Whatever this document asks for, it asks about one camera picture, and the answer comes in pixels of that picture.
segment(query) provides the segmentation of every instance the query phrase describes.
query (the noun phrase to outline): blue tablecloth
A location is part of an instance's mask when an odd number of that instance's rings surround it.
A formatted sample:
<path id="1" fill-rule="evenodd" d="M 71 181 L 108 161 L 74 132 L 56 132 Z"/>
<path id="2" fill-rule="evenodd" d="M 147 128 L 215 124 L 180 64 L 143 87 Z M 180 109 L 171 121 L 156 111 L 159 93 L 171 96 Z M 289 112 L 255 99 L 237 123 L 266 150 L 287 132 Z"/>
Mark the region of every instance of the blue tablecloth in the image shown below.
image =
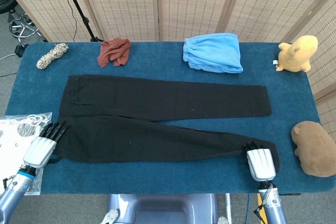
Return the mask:
<path id="1" fill-rule="evenodd" d="M 277 144 L 280 172 L 274 179 L 281 193 L 331 190 L 335 177 L 305 174 L 294 155 L 290 130 L 301 121 L 319 121 L 304 72 L 276 72 L 272 61 L 276 43 L 240 43 L 240 74 L 190 69 L 182 60 L 182 42 L 134 42 L 126 66 L 100 68 L 100 44 L 69 43 L 68 52 L 47 69 L 38 70 L 37 60 L 54 47 L 52 43 L 30 45 L 23 56 L 7 115 L 52 112 L 58 108 L 67 78 L 76 74 L 110 74 L 157 80 L 196 81 L 267 86 L 272 115 L 258 118 L 197 119 L 165 122 L 200 130 L 232 132 Z M 249 193 L 258 183 L 251 178 L 246 160 L 240 157 L 211 158 L 176 163 L 84 164 L 66 159 L 45 167 L 42 193 L 142 194 L 142 193 Z"/>

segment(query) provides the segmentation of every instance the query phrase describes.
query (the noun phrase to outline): brown cloth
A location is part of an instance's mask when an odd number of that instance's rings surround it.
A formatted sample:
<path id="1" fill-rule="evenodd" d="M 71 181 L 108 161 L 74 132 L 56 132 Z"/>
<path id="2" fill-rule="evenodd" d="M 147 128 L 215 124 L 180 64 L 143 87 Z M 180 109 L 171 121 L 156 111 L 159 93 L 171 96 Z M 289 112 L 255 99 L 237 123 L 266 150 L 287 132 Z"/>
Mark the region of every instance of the brown cloth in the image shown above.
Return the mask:
<path id="1" fill-rule="evenodd" d="M 115 38 L 101 43 L 98 65 L 103 68 L 109 61 L 115 66 L 125 65 L 130 54 L 131 42 L 129 39 Z"/>

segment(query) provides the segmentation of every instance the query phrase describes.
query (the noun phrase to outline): gray carpet floor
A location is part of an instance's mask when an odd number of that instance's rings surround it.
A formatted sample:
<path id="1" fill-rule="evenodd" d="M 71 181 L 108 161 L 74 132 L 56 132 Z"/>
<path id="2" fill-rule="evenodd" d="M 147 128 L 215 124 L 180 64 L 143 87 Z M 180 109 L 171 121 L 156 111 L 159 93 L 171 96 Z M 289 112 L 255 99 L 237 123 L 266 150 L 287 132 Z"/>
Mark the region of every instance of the gray carpet floor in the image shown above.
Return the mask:
<path id="1" fill-rule="evenodd" d="M 14 52 L 17 40 L 8 31 L 7 14 L 0 15 L 0 58 Z M 27 43 L 41 41 L 33 36 Z M 0 60 L 0 76 L 16 73 L 20 59 L 16 56 Z M 0 116 L 5 110 L 12 91 L 15 74 L 0 78 Z M 225 200 L 218 195 L 218 211 L 225 215 Z M 248 221 L 247 194 L 231 195 L 234 224 L 260 223 L 254 216 L 257 196 L 250 195 Z M 336 223 L 336 190 L 321 194 L 305 194 L 282 197 L 288 223 L 332 224 Z M 40 195 L 26 196 L 17 207 L 11 223 L 13 224 L 89 224 L 100 223 L 106 213 L 107 195 Z"/>

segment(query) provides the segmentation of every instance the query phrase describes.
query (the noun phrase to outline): wire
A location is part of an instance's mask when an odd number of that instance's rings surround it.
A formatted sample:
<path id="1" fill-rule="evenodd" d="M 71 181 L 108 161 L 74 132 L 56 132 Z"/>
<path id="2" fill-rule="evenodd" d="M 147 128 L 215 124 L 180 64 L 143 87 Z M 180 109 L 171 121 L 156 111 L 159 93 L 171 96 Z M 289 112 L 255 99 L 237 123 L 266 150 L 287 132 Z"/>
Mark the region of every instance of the wire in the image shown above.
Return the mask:
<path id="1" fill-rule="evenodd" d="M 266 193 L 264 194 L 264 196 L 263 196 L 263 198 L 262 198 L 263 206 L 266 204 L 266 201 L 267 201 L 268 196 L 269 196 L 270 192 L 272 191 L 272 189 L 273 189 L 273 184 L 270 183 L 270 184 L 269 184 L 269 187 L 268 187 L 268 189 L 267 189 L 267 191 L 266 191 Z"/>
<path id="2" fill-rule="evenodd" d="M 257 209 L 253 211 L 253 213 L 259 218 L 259 220 L 261 220 L 261 221 L 263 222 L 263 224 L 265 224 L 263 218 L 262 218 L 261 215 L 260 215 L 260 211 L 262 210 L 263 207 L 264 207 L 264 206 L 263 206 L 262 203 L 261 203 L 261 205 L 258 206 Z"/>
<path id="3" fill-rule="evenodd" d="M 73 15 L 73 11 L 74 11 L 74 10 L 72 9 L 72 7 L 71 7 L 71 5 L 70 5 L 69 0 L 67 0 L 67 2 L 68 2 L 68 5 L 70 6 L 72 17 L 73 17 L 74 20 L 75 20 L 76 30 L 75 30 L 75 34 L 73 35 L 73 38 L 72 38 L 72 40 L 75 42 L 75 36 L 76 36 L 76 33 L 77 33 L 77 29 L 78 29 L 78 27 L 77 27 L 77 20 L 76 20 L 75 16 Z"/>
<path id="4" fill-rule="evenodd" d="M 250 208 L 250 194 L 248 194 L 248 197 L 247 197 L 247 209 L 246 209 L 246 216 L 245 216 L 245 224 L 247 224 L 247 216 L 248 216 L 249 208 Z"/>
<path id="5" fill-rule="evenodd" d="M 12 76 L 13 74 L 17 74 L 17 73 L 9 73 L 9 74 L 5 74 L 4 76 L 0 76 L 0 78 L 2 78 L 2 77 L 6 77 L 6 76 Z"/>
<path id="6" fill-rule="evenodd" d="M 10 55 L 6 55 L 6 56 L 4 56 L 4 57 L 0 58 L 0 60 L 6 59 L 7 57 L 9 57 L 9 56 L 13 56 L 13 55 L 16 55 L 16 54 L 10 54 Z"/>

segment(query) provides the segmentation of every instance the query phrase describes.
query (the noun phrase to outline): tripod stand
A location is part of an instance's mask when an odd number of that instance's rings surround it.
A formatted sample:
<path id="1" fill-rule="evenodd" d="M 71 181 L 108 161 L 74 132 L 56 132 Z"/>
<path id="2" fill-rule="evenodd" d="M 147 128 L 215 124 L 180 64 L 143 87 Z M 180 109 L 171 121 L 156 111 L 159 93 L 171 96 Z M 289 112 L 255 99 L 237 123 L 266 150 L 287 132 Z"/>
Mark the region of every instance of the tripod stand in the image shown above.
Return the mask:
<path id="1" fill-rule="evenodd" d="M 88 32 L 89 32 L 89 34 L 90 34 L 90 37 L 91 37 L 90 41 L 91 41 L 91 42 L 102 41 L 102 40 L 99 39 L 97 36 L 95 37 L 95 35 L 93 34 L 93 32 L 92 32 L 92 30 L 91 30 L 91 27 L 90 27 L 90 25 L 89 25 L 89 19 L 84 15 L 84 13 L 83 13 L 82 9 L 80 8 L 80 6 L 79 6 L 77 0 L 73 0 L 73 2 L 74 2 L 75 6 L 76 6 L 76 8 L 77 8 L 77 10 L 78 10 L 78 12 L 79 12 L 80 17 L 81 17 L 82 20 L 83 20 L 84 25 L 86 26 L 86 29 L 88 30 Z"/>

